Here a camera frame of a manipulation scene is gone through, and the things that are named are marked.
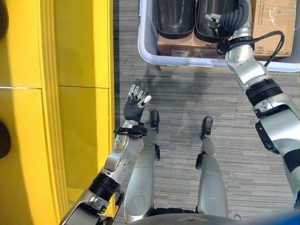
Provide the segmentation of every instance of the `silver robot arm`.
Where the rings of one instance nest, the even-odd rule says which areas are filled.
[[[253,57],[250,0],[239,0],[239,6],[231,13],[210,14],[206,18],[233,31],[232,41],[226,42],[225,60],[260,119],[255,127],[264,146],[282,156],[292,193],[299,204],[300,111],[275,83],[265,67],[267,64],[264,66]]]
[[[146,92],[142,80],[136,80],[131,86],[124,107],[126,121],[123,127],[115,130],[117,136],[111,154],[90,187],[84,190],[60,225],[101,224],[98,214],[105,213],[117,187],[132,171],[139,139],[147,134],[147,129],[140,123],[143,109],[151,100]]]

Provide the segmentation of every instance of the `yellow cabinet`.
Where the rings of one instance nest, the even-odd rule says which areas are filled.
[[[0,89],[11,149],[0,159],[0,223],[53,225],[41,90]]]
[[[0,121],[12,146],[0,159],[0,224],[55,225],[111,151],[113,2],[5,3]],[[105,215],[116,210],[113,196]]]

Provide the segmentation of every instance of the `yellow wall panel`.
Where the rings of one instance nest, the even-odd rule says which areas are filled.
[[[55,0],[58,83],[108,88],[107,1]]]
[[[36,0],[5,0],[9,25],[0,40],[0,86],[41,87]]]
[[[108,89],[59,87],[59,98],[68,197],[73,203],[109,154]]]
[[[0,159],[0,224],[54,225],[41,90],[0,89],[0,108],[12,143]]]

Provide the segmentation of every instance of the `white plastic bin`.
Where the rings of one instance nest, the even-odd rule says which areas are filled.
[[[267,69],[279,72],[297,72],[300,71],[300,47],[299,47],[299,1],[297,1],[297,16],[295,24],[294,42],[292,54],[290,57],[271,62]],[[148,63],[180,66],[180,67],[199,67],[199,68],[228,68],[225,60],[192,58],[192,57],[173,57],[161,56],[158,54],[158,31],[156,26],[156,8],[155,0],[140,0],[140,24],[138,33],[138,51],[141,57]]]

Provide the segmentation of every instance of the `gray carpet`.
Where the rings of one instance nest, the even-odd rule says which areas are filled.
[[[137,0],[114,0],[116,126],[124,122],[122,110],[128,88],[136,78],[143,79],[153,99],[142,121],[149,123],[149,113],[154,109],[159,111],[161,121],[155,206],[195,210],[200,125],[209,115],[214,119],[211,138],[225,179],[229,217],[237,213],[247,219],[292,209],[294,199],[282,159],[263,147],[255,130],[258,119],[233,75],[163,72],[145,62],[137,50],[137,15]],[[273,76],[299,106],[299,73]],[[128,180],[121,185],[124,191]],[[124,223],[122,206],[114,224]]]

